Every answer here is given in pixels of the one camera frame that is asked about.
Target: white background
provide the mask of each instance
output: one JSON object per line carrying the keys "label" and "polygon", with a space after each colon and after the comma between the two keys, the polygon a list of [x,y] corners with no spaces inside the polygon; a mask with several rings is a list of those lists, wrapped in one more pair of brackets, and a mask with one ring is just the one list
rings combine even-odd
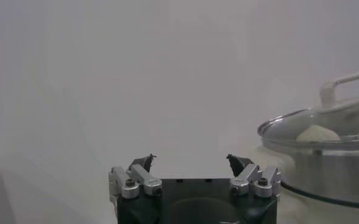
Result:
{"label": "white background", "polygon": [[115,223],[107,172],[151,152],[229,177],[356,71],[359,1],[0,0],[0,223]]}

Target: metal pot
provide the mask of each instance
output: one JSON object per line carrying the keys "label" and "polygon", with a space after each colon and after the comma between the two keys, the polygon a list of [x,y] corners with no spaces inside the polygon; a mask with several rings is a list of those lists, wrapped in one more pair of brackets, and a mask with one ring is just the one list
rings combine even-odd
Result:
{"label": "metal pot", "polygon": [[[258,128],[263,145],[294,161],[282,171],[289,190],[320,200],[359,207],[359,98],[335,100],[335,88],[359,79],[359,73],[325,83],[322,107],[300,110],[265,122]],[[340,140],[299,142],[311,125],[334,131]]]}

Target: metal bolt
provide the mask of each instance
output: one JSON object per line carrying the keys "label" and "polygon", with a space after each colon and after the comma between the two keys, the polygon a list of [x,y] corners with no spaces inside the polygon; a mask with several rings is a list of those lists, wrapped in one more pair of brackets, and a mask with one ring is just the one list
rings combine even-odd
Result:
{"label": "metal bolt", "polygon": [[260,186],[267,186],[269,184],[269,181],[266,178],[262,177],[261,179],[258,180],[258,184]]}
{"label": "metal bolt", "polygon": [[136,184],[136,182],[133,179],[128,179],[125,181],[125,186],[127,187],[133,187]]}

